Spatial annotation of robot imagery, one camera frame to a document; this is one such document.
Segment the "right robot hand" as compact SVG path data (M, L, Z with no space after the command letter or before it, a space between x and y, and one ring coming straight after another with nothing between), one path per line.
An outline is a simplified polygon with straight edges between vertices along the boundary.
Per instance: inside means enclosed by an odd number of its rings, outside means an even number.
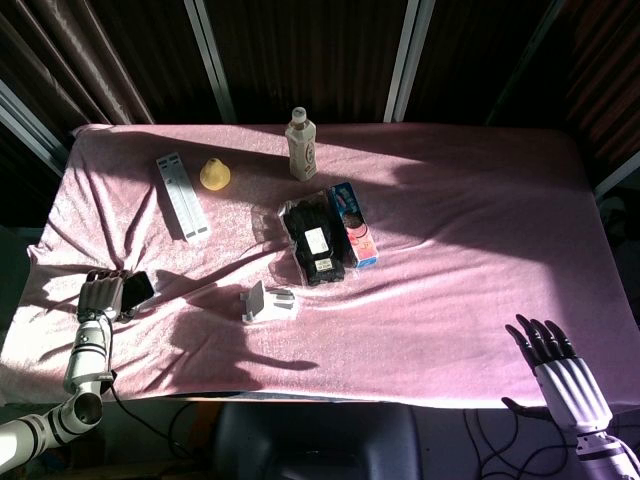
M548 416L566 432L586 435L609 427L613 414L586 361L559 325L520 314L506 332L515 342L546 402Z

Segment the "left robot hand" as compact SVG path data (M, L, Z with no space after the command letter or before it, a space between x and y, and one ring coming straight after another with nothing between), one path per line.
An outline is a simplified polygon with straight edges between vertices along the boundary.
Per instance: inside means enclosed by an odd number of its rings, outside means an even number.
M122 298L127 271L92 270L81 287L76 317L79 323L92 320L127 323L138 313L137 307L124 309Z

